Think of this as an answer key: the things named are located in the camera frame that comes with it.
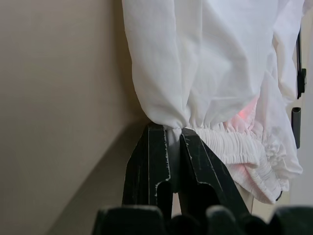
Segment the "elastic cuff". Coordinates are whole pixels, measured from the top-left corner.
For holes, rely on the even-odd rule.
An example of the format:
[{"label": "elastic cuff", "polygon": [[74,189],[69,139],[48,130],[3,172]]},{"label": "elastic cuff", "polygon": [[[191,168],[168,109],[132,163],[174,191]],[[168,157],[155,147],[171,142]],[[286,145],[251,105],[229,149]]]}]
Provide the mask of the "elastic cuff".
[{"label": "elastic cuff", "polygon": [[256,168],[260,165],[260,158],[266,155],[262,143],[250,130],[239,133],[224,130],[224,127],[219,131],[192,129],[224,164],[247,164],[251,168]]}]

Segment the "wall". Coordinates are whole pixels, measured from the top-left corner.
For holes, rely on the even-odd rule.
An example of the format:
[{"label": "wall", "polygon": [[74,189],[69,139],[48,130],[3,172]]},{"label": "wall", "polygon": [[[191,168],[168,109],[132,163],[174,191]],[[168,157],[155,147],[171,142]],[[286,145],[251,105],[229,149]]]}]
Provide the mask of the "wall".
[{"label": "wall", "polygon": [[121,3],[2,0],[0,32],[0,234],[43,235],[145,123]]},{"label": "wall", "polygon": [[308,12],[303,20],[303,46],[302,56],[304,68],[307,68],[307,87],[301,110],[301,146],[298,149],[298,158],[303,167],[303,174],[295,179],[291,185],[290,199],[292,205],[313,206],[313,157],[312,157],[312,117],[313,117],[313,10]]}]

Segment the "white fabric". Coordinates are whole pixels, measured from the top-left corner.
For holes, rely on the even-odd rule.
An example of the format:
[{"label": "white fabric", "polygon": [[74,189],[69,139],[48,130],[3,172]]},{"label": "white fabric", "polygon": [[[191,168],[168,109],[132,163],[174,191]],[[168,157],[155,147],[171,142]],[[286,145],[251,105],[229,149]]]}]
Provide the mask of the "white fabric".
[{"label": "white fabric", "polygon": [[303,0],[124,0],[140,104],[155,123],[194,129],[258,200],[302,172],[285,105]]}]

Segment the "black plastic part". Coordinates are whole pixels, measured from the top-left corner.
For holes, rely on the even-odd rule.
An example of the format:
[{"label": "black plastic part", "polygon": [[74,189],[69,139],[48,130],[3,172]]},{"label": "black plastic part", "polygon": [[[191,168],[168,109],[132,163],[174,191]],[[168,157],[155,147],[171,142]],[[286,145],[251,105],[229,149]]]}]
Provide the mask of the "black plastic part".
[{"label": "black plastic part", "polygon": [[167,235],[155,207],[112,208],[98,212],[92,235]]},{"label": "black plastic part", "polygon": [[226,166],[193,130],[182,130],[180,154],[182,212],[202,224],[212,205],[229,208],[236,218],[249,214]]},{"label": "black plastic part", "polygon": [[278,201],[278,200],[282,197],[282,195],[283,195],[283,192],[280,191],[280,195],[278,196],[278,198],[276,199],[276,201]]},{"label": "black plastic part", "polygon": [[123,205],[151,205],[161,209],[165,219],[172,215],[166,134],[163,126],[149,124],[126,168]]},{"label": "black plastic part", "polygon": [[301,108],[295,107],[291,112],[291,127],[297,148],[300,148]]},{"label": "black plastic part", "polygon": [[180,215],[164,221],[152,206],[115,208],[98,213],[92,235],[312,235],[313,208],[278,209],[271,222],[247,215],[236,218],[223,206],[205,213],[205,230],[197,220]]},{"label": "black plastic part", "polygon": [[298,34],[297,43],[297,87],[298,87],[298,99],[301,97],[302,93],[305,91],[307,84],[307,70],[302,68],[302,56],[301,56],[301,29]]}]

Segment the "gathered fabric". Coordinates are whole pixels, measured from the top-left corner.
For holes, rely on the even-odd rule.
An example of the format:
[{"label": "gathered fabric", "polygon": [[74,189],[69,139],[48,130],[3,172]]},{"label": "gathered fabric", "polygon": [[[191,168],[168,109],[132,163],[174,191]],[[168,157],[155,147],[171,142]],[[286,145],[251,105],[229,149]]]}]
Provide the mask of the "gathered fabric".
[{"label": "gathered fabric", "polygon": [[234,181],[274,203],[302,173],[286,105],[304,0],[124,0],[133,82],[177,146],[193,129]]}]

